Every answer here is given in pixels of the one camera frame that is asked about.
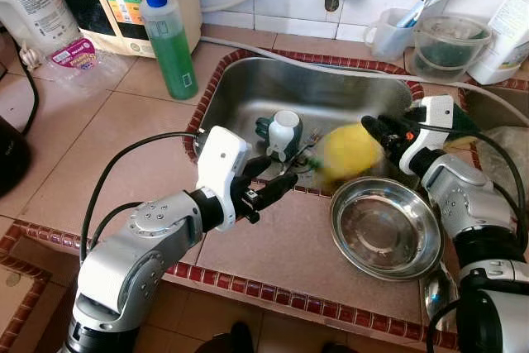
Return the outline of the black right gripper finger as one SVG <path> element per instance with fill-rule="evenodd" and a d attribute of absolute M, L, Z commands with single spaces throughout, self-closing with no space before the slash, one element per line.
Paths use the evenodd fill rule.
<path fill-rule="evenodd" d="M 376 141 L 393 141 L 398 138 L 398 119 L 389 115 L 363 116 L 360 125 Z"/>
<path fill-rule="evenodd" d="M 375 137 L 381 145 L 386 160 L 392 164 L 400 164 L 401 158 L 407 152 L 407 137 L 402 134 L 383 134 Z"/>

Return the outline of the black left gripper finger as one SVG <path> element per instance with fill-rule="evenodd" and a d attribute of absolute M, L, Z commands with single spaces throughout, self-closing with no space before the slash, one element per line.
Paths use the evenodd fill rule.
<path fill-rule="evenodd" d="M 288 191 L 294 189 L 299 176 L 296 173 L 284 173 L 269 180 L 252 195 L 252 209 L 260 211 L 278 202 Z"/>
<path fill-rule="evenodd" d="M 252 183 L 258 175 L 261 175 L 262 172 L 268 170 L 273 164 L 273 161 L 274 160 L 267 155 L 249 158 L 242 171 L 236 175 L 236 190 L 249 189 L 250 183 Z"/>

